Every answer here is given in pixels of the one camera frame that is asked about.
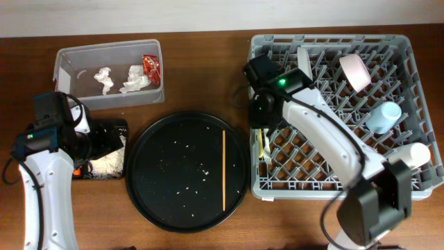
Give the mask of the wooden knife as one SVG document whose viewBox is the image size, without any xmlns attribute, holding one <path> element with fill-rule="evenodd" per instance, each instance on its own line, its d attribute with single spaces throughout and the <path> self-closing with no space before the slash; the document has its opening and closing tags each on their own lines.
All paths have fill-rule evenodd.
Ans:
<svg viewBox="0 0 444 250">
<path fill-rule="evenodd" d="M 258 129 L 257 136 L 258 136 L 257 140 L 258 140 L 258 145 L 259 145 L 258 158 L 263 158 L 264 157 L 264 145 L 263 145 L 263 131 L 261 128 Z"/>
</svg>

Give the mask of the pile of rice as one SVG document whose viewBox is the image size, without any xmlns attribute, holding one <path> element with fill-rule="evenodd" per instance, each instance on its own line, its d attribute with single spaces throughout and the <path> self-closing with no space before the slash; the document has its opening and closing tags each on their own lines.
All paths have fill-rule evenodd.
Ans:
<svg viewBox="0 0 444 250">
<path fill-rule="evenodd" d="M 120 135 L 122 148 L 109 153 L 98 160 L 88 162 L 89 175 L 94 179 L 121 178 L 123 174 L 124 158 L 126 151 L 126 137 Z"/>
</svg>

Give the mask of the orange carrot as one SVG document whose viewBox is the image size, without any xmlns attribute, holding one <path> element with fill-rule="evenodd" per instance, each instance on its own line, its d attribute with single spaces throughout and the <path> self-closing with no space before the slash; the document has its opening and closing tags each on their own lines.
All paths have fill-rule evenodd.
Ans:
<svg viewBox="0 0 444 250">
<path fill-rule="evenodd" d="M 80 176 L 81 175 L 81 168 L 78 168 L 76 170 L 73 171 L 73 175 L 74 176 Z"/>
</svg>

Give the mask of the white plastic fork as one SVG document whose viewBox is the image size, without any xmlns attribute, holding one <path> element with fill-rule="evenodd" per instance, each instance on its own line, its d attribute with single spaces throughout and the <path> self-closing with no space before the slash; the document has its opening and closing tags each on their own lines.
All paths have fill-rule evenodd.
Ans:
<svg viewBox="0 0 444 250">
<path fill-rule="evenodd" d="M 263 159 L 267 165 L 271 165 L 272 160 L 271 160 L 270 140 L 269 140 L 269 137 L 267 136 L 267 134 L 268 134 L 268 129 L 264 128 L 263 129 L 263 135 L 264 135 Z"/>
</svg>

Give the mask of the grey plate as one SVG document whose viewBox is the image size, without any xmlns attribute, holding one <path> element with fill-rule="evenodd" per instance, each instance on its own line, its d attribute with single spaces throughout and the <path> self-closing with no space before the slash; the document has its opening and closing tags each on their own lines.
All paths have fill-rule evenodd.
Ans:
<svg viewBox="0 0 444 250">
<path fill-rule="evenodd" d="M 298 47 L 297 48 L 297 57 L 298 57 L 298 68 L 303 73 L 305 73 L 305 75 L 310 80 L 313 80 L 308 51 L 305 48 Z"/>
</svg>

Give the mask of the white napkin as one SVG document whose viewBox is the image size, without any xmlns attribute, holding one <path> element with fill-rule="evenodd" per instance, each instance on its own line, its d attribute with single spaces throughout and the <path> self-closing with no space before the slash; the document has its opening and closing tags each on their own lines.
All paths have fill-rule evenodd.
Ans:
<svg viewBox="0 0 444 250">
<path fill-rule="evenodd" d="M 94 78 L 103 84 L 102 94 L 106 95 L 110 88 L 114 85 L 112 79 L 109 77 L 111 69 L 109 67 L 100 68 L 99 72 L 94 75 Z"/>
<path fill-rule="evenodd" d="M 132 65 L 128 71 L 128 79 L 119 89 L 121 93 L 139 91 L 151 84 L 147 75 L 144 74 L 142 65 Z"/>
</svg>

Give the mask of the red snack wrapper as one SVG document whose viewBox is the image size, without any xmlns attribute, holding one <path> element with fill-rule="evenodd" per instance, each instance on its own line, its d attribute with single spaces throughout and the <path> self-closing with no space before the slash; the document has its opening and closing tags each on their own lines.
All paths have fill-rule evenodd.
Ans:
<svg viewBox="0 0 444 250">
<path fill-rule="evenodd" d="M 151 83 L 159 85 L 161 81 L 161 67 L 158 57 L 143 55 L 142 60 L 144 74 L 148 77 Z"/>
</svg>

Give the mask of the pink bowl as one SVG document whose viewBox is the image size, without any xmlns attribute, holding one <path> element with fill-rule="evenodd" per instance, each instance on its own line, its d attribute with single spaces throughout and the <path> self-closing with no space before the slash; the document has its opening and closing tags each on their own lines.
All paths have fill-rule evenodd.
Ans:
<svg viewBox="0 0 444 250">
<path fill-rule="evenodd" d="M 354 91 L 360 92 L 371 83 L 370 74 L 359 55 L 354 53 L 344 56 L 339 62 Z"/>
</svg>

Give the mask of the light blue cup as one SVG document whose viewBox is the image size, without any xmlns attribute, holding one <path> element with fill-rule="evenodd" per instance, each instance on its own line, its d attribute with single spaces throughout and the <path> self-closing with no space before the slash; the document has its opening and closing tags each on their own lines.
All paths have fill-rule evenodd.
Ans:
<svg viewBox="0 0 444 250">
<path fill-rule="evenodd" d="M 386 101 L 370 112 L 366 121 L 368 129 L 376 134 L 388 132 L 399 120 L 402 114 L 401 107 L 395 102 Z"/>
</svg>

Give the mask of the white cup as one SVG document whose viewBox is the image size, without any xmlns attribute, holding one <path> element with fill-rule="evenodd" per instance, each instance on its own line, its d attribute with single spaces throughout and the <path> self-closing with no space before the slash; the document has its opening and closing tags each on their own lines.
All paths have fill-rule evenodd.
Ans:
<svg viewBox="0 0 444 250">
<path fill-rule="evenodd" d="M 410 169 L 416 169 L 431 160 L 431 153 L 425 144 L 415 142 L 395 148 L 388 157 L 391 164 L 399 160 L 402 160 Z"/>
</svg>

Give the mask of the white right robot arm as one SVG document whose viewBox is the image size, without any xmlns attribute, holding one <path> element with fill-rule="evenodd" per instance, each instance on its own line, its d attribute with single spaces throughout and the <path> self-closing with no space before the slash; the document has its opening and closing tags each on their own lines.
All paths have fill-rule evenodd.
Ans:
<svg viewBox="0 0 444 250">
<path fill-rule="evenodd" d="M 266 54 L 243 68 L 253 96 L 253 128 L 277 129 L 286 122 L 302 133 L 339 179 L 345 199 L 336 216 L 336 249 L 369 249 L 411 215 L 411 170 L 368 147 L 332 111 L 315 83 L 299 68 L 282 72 Z"/>
</svg>

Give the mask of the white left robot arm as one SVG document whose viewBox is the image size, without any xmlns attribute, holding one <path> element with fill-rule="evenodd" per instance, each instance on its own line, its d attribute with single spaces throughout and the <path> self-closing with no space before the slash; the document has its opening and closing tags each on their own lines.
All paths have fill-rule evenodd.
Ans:
<svg viewBox="0 0 444 250">
<path fill-rule="evenodd" d="M 35 121 L 19 134 L 11 160 L 25 194 L 25 249 L 77 249 L 71 183 L 75 170 L 124 148 L 122 118 L 91 119 L 89 109 L 64 92 L 33 98 Z"/>
</svg>

